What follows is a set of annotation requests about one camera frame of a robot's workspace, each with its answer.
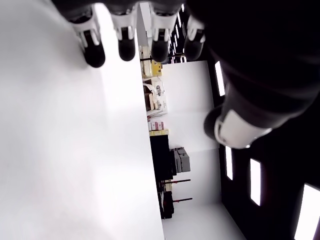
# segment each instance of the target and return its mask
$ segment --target white wall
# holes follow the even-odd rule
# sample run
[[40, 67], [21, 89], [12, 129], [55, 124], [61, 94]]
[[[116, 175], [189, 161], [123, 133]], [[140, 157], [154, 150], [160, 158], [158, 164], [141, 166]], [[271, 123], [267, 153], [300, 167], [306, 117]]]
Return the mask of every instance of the white wall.
[[1, 239], [163, 240], [139, 56], [106, 8], [93, 69], [51, 1], [0, 6]]
[[176, 203], [179, 207], [194, 207], [219, 203], [221, 201], [220, 165], [218, 149], [188, 152], [191, 171], [178, 173], [174, 180], [191, 179], [172, 185], [172, 197], [193, 198], [191, 201]]
[[226, 209], [220, 205], [218, 144], [206, 136], [203, 123], [214, 107], [206, 61], [166, 64], [162, 69], [168, 114], [161, 117], [169, 129], [169, 146], [184, 147], [190, 157], [190, 172], [174, 180], [191, 182], [172, 185], [172, 219], [162, 220], [167, 240], [244, 240]]
[[169, 129], [169, 147], [184, 147], [191, 165], [191, 172], [174, 177], [191, 182], [174, 184], [173, 197], [194, 198], [184, 203], [190, 206], [219, 202], [218, 144], [204, 131], [204, 120], [214, 106], [207, 61], [165, 64], [160, 79], [168, 113], [159, 119]]
[[175, 208], [162, 225], [166, 240], [245, 240], [222, 204]]
[[160, 79], [168, 105], [162, 119], [170, 130], [170, 147], [183, 146], [188, 153], [216, 149], [218, 144], [203, 127], [214, 107], [207, 61], [165, 64]]

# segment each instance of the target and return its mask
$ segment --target room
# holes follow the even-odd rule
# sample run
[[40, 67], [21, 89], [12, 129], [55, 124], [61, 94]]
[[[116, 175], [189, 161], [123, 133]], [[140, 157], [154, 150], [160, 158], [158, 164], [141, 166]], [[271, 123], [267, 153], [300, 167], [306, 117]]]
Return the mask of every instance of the room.
[[[228, 89], [206, 42], [187, 59], [185, 3], [163, 62], [151, 56], [148, 2], [136, 5], [130, 61], [120, 57], [111, 8], [95, 4], [105, 54], [98, 68], [50, 0], [3, 7], [3, 239], [320, 239], [318, 97], [249, 148], [231, 149], [204, 129]], [[174, 161], [159, 180], [164, 152]]]

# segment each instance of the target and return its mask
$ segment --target rectangular ceiling light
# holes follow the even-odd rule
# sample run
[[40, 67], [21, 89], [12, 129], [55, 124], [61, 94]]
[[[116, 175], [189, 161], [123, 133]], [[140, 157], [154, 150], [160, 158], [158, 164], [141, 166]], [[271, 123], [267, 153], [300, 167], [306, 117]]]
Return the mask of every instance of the rectangular ceiling light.
[[260, 206], [261, 200], [261, 163], [250, 159], [251, 199]]
[[177, 37], [179, 38], [179, 31], [178, 31], [178, 26], [177, 26], [177, 24], [175, 25], [175, 31], [176, 31]]
[[178, 12], [178, 22], [179, 22], [179, 27], [181, 28], [181, 20], [180, 20], [180, 14]]
[[225, 160], [226, 160], [226, 176], [230, 178], [230, 180], [233, 180], [234, 173], [232, 170], [232, 154], [231, 154], [231, 148], [228, 146], [225, 147]]
[[301, 211], [296, 228], [295, 240], [313, 240], [320, 218], [320, 191], [304, 185]]
[[178, 44], [177, 44], [177, 36], [176, 35], [174, 35], [174, 41], [175, 41], [175, 45], [178, 46]]
[[219, 95], [223, 96], [225, 95], [225, 85], [224, 85], [224, 79], [222, 78], [220, 61], [217, 61], [214, 66], [215, 66], [216, 79], [218, 81]]

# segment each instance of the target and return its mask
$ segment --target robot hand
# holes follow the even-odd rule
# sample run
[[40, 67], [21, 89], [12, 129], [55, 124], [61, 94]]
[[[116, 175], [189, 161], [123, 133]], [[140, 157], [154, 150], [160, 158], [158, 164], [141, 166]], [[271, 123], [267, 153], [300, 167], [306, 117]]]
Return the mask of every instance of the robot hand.
[[[97, 0], [52, 0], [59, 12], [70, 22], [80, 40], [86, 62], [94, 68], [101, 67], [106, 59], [101, 41], [100, 26], [94, 3]], [[137, 25], [137, 0], [100, 0], [108, 8], [118, 39], [119, 55], [130, 61], [135, 56], [135, 31]], [[177, 14], [184, 0], [152, 0], [150, 4], [152, 25], [151, 56], [163, 62], [168, 56], [168, 44]], [[190, 17], [187, 24], [185, 56], [196, 60], [205, 42], [204, 25]]]

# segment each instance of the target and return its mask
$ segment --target desk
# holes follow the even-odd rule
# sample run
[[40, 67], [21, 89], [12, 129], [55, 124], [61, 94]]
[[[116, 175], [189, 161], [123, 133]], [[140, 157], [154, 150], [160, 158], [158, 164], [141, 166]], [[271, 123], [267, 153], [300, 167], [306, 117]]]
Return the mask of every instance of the desk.
[[2, 7], [1, 239], [164, 240], [138, 54], [104, 7], [100, 69], [50, 1]]

